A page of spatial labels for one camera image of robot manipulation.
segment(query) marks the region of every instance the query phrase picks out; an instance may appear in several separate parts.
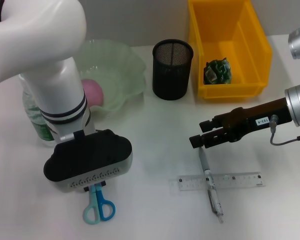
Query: yellow container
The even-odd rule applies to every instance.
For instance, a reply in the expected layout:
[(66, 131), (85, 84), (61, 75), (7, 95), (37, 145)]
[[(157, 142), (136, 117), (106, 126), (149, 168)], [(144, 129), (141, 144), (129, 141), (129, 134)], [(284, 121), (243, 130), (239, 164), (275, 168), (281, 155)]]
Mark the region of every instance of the yellow container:
[[(205, 99), (246, 98), (268, 84), (272, 49), (249, 0), (188, 0), (192, 80)], [(227, 58), (231, 84), (204, 84), (207, 62)]]

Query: plastic bottle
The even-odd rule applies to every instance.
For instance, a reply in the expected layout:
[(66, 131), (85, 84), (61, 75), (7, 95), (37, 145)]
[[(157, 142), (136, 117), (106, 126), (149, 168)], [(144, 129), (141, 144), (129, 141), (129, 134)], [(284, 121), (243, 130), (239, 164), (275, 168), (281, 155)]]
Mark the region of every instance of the plastic bottle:
[(25, 80), (22, 78), (22, 76), (19, 76), (19, 78), (23, 86), (22, 103), (25, 113), (30, 119), (42, 142), (48, 147), (54, 147), (56, 142), (46, 124), (44, 117), (41, 115), (39, 107), (36, 105), (36, 102), (32, 97)]

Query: transparent ruler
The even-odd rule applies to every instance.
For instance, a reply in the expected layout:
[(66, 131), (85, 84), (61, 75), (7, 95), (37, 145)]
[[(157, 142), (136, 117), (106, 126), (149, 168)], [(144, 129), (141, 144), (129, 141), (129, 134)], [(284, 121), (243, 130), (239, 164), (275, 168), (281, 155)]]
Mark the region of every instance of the transparent ruler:
[[(213, 174), (217, 189), (264, 187), (265, 182), (260, 172)], [(180, 191), (205, 190), (207, 188), (204, 175), (184, 175), (178, 179)]]

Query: scissor handle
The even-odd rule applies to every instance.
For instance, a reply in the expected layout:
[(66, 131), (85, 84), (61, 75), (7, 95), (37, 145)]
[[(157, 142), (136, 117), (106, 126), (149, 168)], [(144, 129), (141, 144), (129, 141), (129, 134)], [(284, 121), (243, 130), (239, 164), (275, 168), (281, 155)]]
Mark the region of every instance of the scissor handle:
[[(108, 221), (108, 220), (112, 219), (113, 216), (115, 215), (116, 206), (114, 205), (114, 203), (112, 201), (105, 200), (101, 189), (102, 189), (101, 186), (99, 186), (99, 185), (96, 186), (96, 198), (97, 198), (97, 202), (98, 202), (99, 213), (100, 213), (100, 217), (103, 221)], [(108, 216), (108, 217), (104, 216), (104, 211), (102, 209), (103, 205), (110, 205), (112, 207), (112, 213), (110, 216)]]
[[(98, 224), (100, 222), (100, 213), (99, 213), (99, 206), (98, 206), (98, 200), (97, 200), (97, 195), (96, 195), (96, 188), (95, 188), (95, 185), (92, 185), (90, 188), (89, 188), (89, 195), (90, 195), (90, 205), (86, 207), (86, 209), (84, 210), (83, 212), (83, 219), (84, 221), (87, 223), (87, 224), (91, 224), (91, 225), (94, 225), (94, 224)], [(88, 212), (93, 209), (94, 211), (94, 217), (95, 219), (94, 220), (91, 220), (89, 217), (88, 217)]]

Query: table surface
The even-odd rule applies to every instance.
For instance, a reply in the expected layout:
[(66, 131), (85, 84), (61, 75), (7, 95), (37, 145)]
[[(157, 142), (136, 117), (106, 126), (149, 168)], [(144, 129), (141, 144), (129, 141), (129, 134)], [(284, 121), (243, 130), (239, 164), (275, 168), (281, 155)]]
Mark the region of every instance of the table surface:
[[(152, 91), (152, 46), (134, 47), (147, 65), (147, 88), (121, 110), (93, 115), (97, 129), (111, 129), (130, 140), (130, 171), (107, 181), (106, 199), (115, 217), (98, 225), (83, 221), (88, 193), (61, 193), (45, 178), (43, 167), (53, 149), (42, 145), (22, 105), (16, 79), (0, 84), (0, 240), (291, 240), (300, 239), (300, 142), (270, 145), (269, 129), (236, 143), (207, 149), (213, 173), (260, 171), (266, 186), (219, 190), (224, 224), (212, 213), (206, 191), (178, 192), (179, 175), (202, 173), (189, 137), (199, 123), (236, 107), (253, 107), (284, 97), (300, 84), (300, 60), (293, 60), (288, 36), (268, 38), (273, 49), (269, 85), (246, 102), (198, 101), (191, 86), (180, 100), (164, 101)], [(300, 135), (294, 123), (280, 125), (276, 142)]]

